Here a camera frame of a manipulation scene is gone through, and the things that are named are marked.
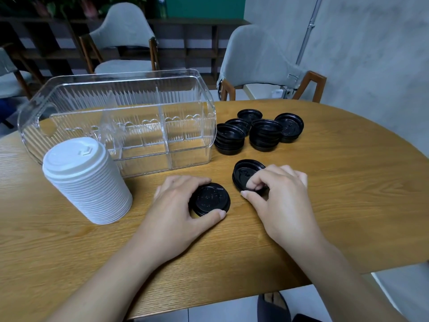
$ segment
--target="left hand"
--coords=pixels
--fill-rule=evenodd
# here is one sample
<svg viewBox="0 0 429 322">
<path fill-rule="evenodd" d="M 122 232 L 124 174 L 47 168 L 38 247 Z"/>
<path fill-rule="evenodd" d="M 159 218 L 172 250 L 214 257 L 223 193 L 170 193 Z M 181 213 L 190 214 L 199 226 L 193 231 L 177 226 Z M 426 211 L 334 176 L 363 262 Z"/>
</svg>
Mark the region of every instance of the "left hand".
<svg viewBox="0 0 429 322">
<path fill-rule="evenodd" d="M 225 218 L 226 212 L 220 209 L 198 219 L 189 214 L 191 195 L 210 182 L 207 177 L 169 176 L 158 186 L 154 202 L 134 236 L 139 244 L 151 248 L 157 265 L 184 252 L 199 235 Z"/>
</svg>

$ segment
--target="slipper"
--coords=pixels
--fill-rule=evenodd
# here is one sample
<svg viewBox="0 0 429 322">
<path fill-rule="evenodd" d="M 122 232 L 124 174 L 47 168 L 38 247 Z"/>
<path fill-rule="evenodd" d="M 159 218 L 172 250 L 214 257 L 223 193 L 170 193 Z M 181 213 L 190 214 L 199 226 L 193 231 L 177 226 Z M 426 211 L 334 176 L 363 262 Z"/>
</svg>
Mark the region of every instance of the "slipper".
<svg viewBox="0 0 429 322">
<path fill-rule="evenodd" d="M 276 292 L 276 295 L 280 296 L 284 307 L 274 304 L 274 293 L 271 294 L 272 302 L 267 302 L 265 300 L 265 295 L 266 294 L 259 295 L 258 297 L 258 322 L 291 322 L 292 317 L 290 316 L 289 308 L 282 294 Z"/>
</svg>

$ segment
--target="hand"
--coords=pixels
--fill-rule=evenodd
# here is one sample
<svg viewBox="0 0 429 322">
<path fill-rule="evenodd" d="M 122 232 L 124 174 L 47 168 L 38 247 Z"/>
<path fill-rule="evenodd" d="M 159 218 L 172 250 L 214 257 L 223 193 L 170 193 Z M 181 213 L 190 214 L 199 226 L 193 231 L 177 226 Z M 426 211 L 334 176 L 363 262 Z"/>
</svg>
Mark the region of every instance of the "hand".
<svg viewBox="0 0 429 322">
<path fill-rule="evenodd" d="M 264 184 L 269 187 L 267 201 L 256 192 L 241 194 L 255 207 L 266 232 L 276 243 L 291 254 L 324 238 L 308 198 L 307 174 L 288 165 L 270 165 L 256 172 L 246 187 L 258 190 Z"/>
<path fill-rule="evenodd" d="M 189 215 L 191 195 L 210 182 L 207 177 L 169 176 L 158 186 L 152 207 L 135 235 L 151 247 L 157 265 L 184 252 L 199 235 L 225 218 L 226 212 L 220 209 L 198 219 Z"/>
</svg>

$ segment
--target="chair back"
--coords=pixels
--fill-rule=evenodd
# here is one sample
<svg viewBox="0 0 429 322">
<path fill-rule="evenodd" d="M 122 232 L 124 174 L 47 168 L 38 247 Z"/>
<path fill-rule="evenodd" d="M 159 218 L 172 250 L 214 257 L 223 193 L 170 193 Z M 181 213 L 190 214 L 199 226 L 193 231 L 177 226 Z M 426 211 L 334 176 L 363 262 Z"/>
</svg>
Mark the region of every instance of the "chair back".
<svg viewBox="0 0 429 322">
<path fill-rule="evenodd" d="M 142 10 L 135 4 L 123 2 L 110 7 L 99 28 L 90 32 L 97 48 L 118 46 L 149 47 L 154 33 Z"/>
<path fill-rule="evenodd" d="M 291 63 L 270 34 L 257 25 L 233 31 L 217 86 L 226 78 L 232 86 L 255 83 L 297 88 L 306 71 Z"/>
<path fill-rule="evenodd" d="M 4 48 L 0 48 L 0 77 L 18 71 Z"/>
</svg>

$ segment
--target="wooden bookshelf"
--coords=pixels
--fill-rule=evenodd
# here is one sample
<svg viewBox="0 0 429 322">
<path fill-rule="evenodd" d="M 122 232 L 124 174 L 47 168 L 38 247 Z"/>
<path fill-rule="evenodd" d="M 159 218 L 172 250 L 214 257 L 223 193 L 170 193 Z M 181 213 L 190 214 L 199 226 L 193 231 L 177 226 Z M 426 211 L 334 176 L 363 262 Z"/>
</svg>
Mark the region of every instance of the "wooden bookshelf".
<svg viewBox="0 0 429 322">
<path fill-rule="evenodd" d="M 185 67 L 189 67 L 191 59 L 210 59 L 211 74 L 203 74 L 207 86 L 212 88 L 217 81 L 217 68 L 222 63 L 225 56 L 225 48 L 219 48 L 219 26 L 242 26 L 249 24 L 243 19 L 201 19 L 201 18 L 167 18 L 167 19 L 148 19 L 148 23 L 154 25 L 181 25 L 185 32 L 184 48 L 159 48 L 158 55 L 160 62 L 162 59 L 184 59 Z M 68 59 L 85 58 L 78 40 L 78 37 L 89 32 L 88 24 L 102 22 L 102 19 L 72 19 L 70 21 L 56 18 L 18 18 L 18 17 L 0 17 L 0 44 L 12 42 L 22 50 L 24 57 L 29 60 L 43 59 L 48 64 L 48 68 L 53 75 L 71 75 L 72 70 Z M 35 49 L 26 49 L 21 43 L 17 33 L 13 29 L 12 23 L 21 23 L 29 32 L 29 36 L 36 46 Z M 64 24 L 75 44 L 75 48 L 60 48 L 54 34 L 51 31 L 50 23 Z M 186 29 L 188 26 L 211 26 L 212 27 L 212 48 L 189 48 L 186 42 Z M 115 48 L 101 50 L 105 60 L 109 59 L 150 59 L 149 49 L 145 48 Z M 90 55 L 97 65 L 95 54 Z M 21 68 L 16 56 L 13 56 L 16 65 Z"/>
</svg>

